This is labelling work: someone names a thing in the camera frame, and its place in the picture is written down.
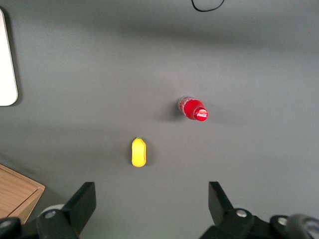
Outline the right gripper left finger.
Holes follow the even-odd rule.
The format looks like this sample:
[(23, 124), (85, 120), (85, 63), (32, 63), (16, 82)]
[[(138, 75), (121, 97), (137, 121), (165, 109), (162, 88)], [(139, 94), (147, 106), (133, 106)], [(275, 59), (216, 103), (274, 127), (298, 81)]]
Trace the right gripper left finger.
[(61, 208), (45, 210), (36, 219), (40, 239), (78, 239), (96, 209), (94, 182), (85, 182)]

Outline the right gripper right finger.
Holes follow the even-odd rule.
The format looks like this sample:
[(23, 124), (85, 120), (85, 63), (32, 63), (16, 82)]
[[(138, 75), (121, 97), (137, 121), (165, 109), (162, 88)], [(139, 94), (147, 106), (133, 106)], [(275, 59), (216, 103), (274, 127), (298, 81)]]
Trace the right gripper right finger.
[(268, 239), (269, 224), (249, 211), (232, 206), (218, 182), (209, 182), (208, 207), (214, 225), (202, 239)]

